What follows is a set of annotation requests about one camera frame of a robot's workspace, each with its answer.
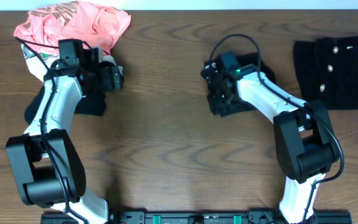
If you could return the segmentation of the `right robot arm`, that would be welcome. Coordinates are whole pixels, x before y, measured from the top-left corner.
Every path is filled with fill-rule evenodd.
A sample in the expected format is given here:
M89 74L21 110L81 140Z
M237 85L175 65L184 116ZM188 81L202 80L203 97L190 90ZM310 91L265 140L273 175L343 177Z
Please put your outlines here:
M248 216L259 223L336 223L339 217L313 210L318 187L337 179L344 154L320 101L307 102L281 89L258 53L226 52L204 63L212 114L227 116L257 110L272 124L278 164L286 177L283 197L271 217Z

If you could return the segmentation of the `black t-shirt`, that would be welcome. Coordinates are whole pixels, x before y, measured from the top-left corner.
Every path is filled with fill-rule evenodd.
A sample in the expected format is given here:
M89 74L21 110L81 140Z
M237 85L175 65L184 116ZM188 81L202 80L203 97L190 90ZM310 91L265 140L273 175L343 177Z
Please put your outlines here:
M278 98L264 86L276 83L275 74L259 61L256 52L245 55L226 52L218 55L212 60L205 61L200 75L206 81L207 88L211 77L234 79L241 112L259 110L268 119L275 116L273 102Z

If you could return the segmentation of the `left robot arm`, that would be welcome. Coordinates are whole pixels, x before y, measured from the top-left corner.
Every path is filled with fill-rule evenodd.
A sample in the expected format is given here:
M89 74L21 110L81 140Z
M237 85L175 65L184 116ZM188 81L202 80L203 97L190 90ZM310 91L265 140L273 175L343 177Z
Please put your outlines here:
M53 223L110 223L109 203L86 186L85 168L69 137L78 103L123 88L122 67L80 39L58 42L58 59L46 65L37 112L6 151L17 191L26 205L62 213Z

